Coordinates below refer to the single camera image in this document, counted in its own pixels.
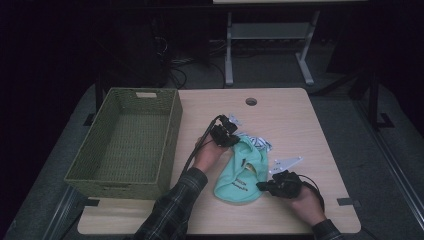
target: person's hand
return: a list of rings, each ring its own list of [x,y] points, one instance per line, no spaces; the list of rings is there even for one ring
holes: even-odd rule
[[[297,198],[282,199],[291,207],[294,213],[301,220],[309,224],[311,227],[327,219],[317,196],[306,186],[302,186]]]
[[[195,156],[193,167],[206,173],[213,165],[215,165],[221,155],[227,150],[228,148],[216,145],[211,135],[208,134],[205,141],[202,143],[202,147]]]

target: mint green pouch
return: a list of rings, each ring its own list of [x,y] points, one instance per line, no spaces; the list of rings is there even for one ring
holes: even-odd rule
[[[258,150],[248,136],[241,136],[233,151],[234,155],[216,182],[214,194],[234,203],[254,201],[262,195],[256,183],[267,180],[267,149]]]

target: basket handle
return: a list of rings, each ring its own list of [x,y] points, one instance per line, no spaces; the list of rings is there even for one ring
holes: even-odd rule
[[[108,185],[108,184],[101,184],[100,187],[103,190],[131,190],[130,185],[129,184],[122,184],[122,185],[118,185],[118,184],[112,184],[112,185]]]
[[[135,92],[138,98],[157,98],[158,95],[155,92]]]

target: white stand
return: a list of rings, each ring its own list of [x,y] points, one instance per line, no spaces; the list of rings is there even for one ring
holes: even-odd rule
[[[231,40],[233,39],[305,39],[301,52],[296,53],[296,59],[307,85],[313,85],[314,80],[305,62],[306,55],[314,35],[319,11],[307,23],[232,23],[231,12],[228,13],[227,24],[227,54],[225,56],[225,83],[234,84],[233,65],[231,61]]]

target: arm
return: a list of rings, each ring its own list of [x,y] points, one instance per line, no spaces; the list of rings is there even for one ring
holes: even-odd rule
[[[228,149],[211,140],[208,135],[193,166],[169,192],[156,200],[152,213],[134,235],[135,239],[185,238],[193,205],[208,182],[205,173]]]
[[[320,202],[311,189],[302,186],[297,198],[285,199],[294,213],[309,226],[317,240],[342,240],[343,236],[324,214]]]

